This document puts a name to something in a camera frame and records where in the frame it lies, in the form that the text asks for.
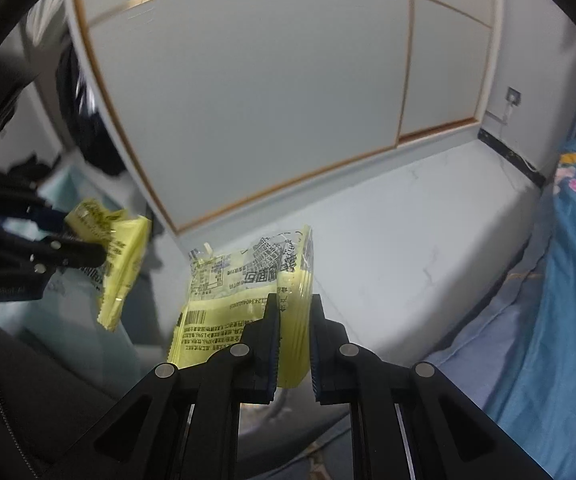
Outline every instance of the white cabinet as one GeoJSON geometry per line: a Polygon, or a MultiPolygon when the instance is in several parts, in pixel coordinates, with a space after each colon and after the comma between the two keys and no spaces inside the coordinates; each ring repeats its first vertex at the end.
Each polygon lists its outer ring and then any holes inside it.
{"type": "Polygon", "coordinates": [[[403,144],[475,132],[497,3],[68,0],[68,17],[127,167],[194,245],[400,164],[403,144]]]}
{"type": "Polygon", "coordinates": [[[412,54],[401,135],[473,118],[491,30],[429,0],[415,0],[412,54]]]}

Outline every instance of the yellow snack package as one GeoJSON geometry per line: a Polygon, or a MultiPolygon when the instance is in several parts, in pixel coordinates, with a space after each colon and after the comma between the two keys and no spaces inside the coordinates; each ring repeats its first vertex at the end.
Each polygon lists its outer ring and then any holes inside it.
{"type": "Polygon", "coordinates": [[[244,327],[264,316],[268,294],[276,293],[281,314],[277,385],[298,386],[310,368],[312,264],[309,226],[263,237],[243,251],[196,258],[168,361],[185,368],[237,343],[244,327]]]}
{"type": "Polygon", "coordinates": [[[66,223],[85,242],[102,244],[107,248],[111,224],[126,217],[125,209],[108,211],[98,200],[86,198],[66,215],[66,223]]]}
{"type": "Polygon", "coordinates": [[[109,211],[97,200],[88,198],[68,213],[66,223],[82,240],[106,248],[102,267],[82,270],[100,293],[97,322],[112,332],[142,266],[150,220],[143,216],[128,219],[125,210],[109,211]]]}

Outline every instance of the electrical outlet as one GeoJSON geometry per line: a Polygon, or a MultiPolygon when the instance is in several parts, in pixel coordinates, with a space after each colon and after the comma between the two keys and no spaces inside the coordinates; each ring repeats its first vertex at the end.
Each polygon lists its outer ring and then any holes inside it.
{"type": "Polygon", "coordinates": [[[506,92],[506,101],[513,106],[519,106],[522,103],[522,93],[509,86],[506,92]]]}

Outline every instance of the metal pin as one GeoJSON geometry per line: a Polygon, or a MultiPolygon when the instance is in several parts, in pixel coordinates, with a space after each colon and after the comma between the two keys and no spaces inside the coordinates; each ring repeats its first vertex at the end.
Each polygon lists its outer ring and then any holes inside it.
{"type": "Polygon", "coordinates": [[[429,363],[419,363],[415,366],[415,374],[419,377],[432,377],[434,375],[434,366],[429,363]]]}
{"type": "Polygon", "coordinates": [[[354,357],[359,354],[359,346],[353,345],[352,343],[344,343],[339,347],[339,352],[346,357],[354,357]]]}
{"type": "Polygon", "coordinates": [[[155,375],[161,379],[170,377],[173,373],[175,373],[175,365],[170,363],[162,363],[155,368],[155,375]]]}
{"type": "Polygon", "coordinates": [[[237,343],[236,345],[230,347],[230,353],[235,357],[242,357],[248,352],[250,352],[250,348],[244,343],[237,343]]]}

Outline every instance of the white floor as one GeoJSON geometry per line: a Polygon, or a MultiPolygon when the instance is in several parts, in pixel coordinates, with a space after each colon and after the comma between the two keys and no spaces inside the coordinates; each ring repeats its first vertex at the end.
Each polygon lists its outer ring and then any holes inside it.
{"type": "MultiPolygon", "coordinates": [[[[485,294],[526,241],[539,192],[478,140],[313,203],[255,237],[312,226],[314,292],[326,316],[382,358],[419,360],[485,294]]],[[[162,334],[172,332],[189,271],[168,235],[152,282],[162,334]]]]}

